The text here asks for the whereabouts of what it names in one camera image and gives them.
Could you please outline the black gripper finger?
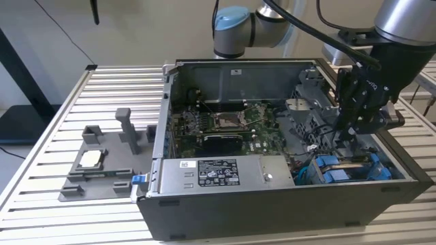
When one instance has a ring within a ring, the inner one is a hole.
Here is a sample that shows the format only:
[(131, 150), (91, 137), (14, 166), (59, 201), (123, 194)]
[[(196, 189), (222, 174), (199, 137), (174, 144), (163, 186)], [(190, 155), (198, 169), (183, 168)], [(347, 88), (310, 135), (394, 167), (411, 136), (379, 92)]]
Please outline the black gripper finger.
[(382, 85), (359, 77), (354, 100), (356, 102), (354, 129), (358, 134), (371, 134), (383, 126), (378, 117), (380, 108), (388, 102), (388, 92)]
[(338, 71), (338, 83), (336, 83), (336, 100), (339, 103), (339, 117), (336, 120), (335, 129), (340, 131), (339, 139), (350, 140), (350, 129), (356, 121), (354, 101), (355, 93), (359, 87), (359, 82), (352, 70), (348, 68), (340, 68)]

